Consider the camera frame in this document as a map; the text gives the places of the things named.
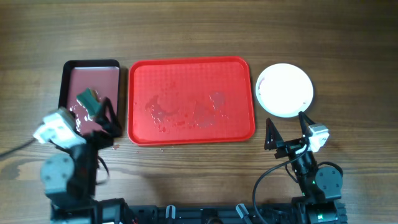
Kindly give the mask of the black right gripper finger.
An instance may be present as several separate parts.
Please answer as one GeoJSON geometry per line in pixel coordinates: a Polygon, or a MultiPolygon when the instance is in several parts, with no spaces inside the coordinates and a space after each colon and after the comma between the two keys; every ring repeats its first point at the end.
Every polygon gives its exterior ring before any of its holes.
{"type": "Polygon", "coordinates": [[[311,120],[303,111],[300,111],[298,113],[298,118],[300,121],[300,127],[302,130],[302,134],[304,136],[308,136],[309,135],[309,126],[315,124],[315,122],[313,120],[311,120]]]}
{"type": "Polygon", "coordinates": [[[278,149],[284,145],[284,140],[270,118],[266,120],[266,138],[264,149],[278,149]]]}

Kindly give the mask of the green yellow sponge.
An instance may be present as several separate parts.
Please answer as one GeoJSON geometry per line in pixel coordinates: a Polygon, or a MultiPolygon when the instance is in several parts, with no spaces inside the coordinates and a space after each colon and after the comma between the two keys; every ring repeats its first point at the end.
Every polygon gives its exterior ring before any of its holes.
{"type": "Polygon", "coordinates": [[[101,106],[96,91],[87,88],[84,92],[76,96],[76,100],[86,109],[89,118],[95,119],[101,106]]]}

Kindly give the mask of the white plate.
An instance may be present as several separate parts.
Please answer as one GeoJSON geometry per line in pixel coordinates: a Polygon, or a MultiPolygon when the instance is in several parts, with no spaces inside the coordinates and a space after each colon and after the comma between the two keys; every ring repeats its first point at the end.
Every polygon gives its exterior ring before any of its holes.
{"type": "Polygon", "coordinates": [[[289,63],[277,63],[260,73],[255,85],[255,97],[268,113],[280,118],[292,118],[309,108],[314,87],[301,68],[289,63]]]}

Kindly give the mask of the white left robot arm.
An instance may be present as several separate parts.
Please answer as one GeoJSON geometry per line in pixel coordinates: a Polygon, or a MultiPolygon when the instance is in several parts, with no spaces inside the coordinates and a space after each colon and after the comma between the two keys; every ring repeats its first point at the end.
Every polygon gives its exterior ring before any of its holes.
{"type": "Polygon", "coordinates": [[[52,143],[61,152],[48,158],[40,169],[44,193],[50,199],[51,223],[134,223],[134,213],[122,198],[95,200],[96,179],[105,166],[99,151],[114,144],[121,125],[109,98],[95,109],[94,121],[102,129],[82,135],[64,107],[43,118],[35,131],[39,143],[52,143]]]}

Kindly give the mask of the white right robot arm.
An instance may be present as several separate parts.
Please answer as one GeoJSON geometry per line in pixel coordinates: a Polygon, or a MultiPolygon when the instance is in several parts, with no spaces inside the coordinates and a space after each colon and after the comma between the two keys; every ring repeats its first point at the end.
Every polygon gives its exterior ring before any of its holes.
{"type": "Polygon", "coordinates": [[[315,123],[304,112],[298,113],[302,137],[285,141],[271,119],[266,121],[264,149],[275,150],[275,158],[286,157],[282,165],[292,166],[291,178],[299,185],[302,196],[292,199],[299,223],[347,223],[342,198],[343,169],[332,162],[318,163],[314,153],[330,136],[329,129],[315,123]]]}

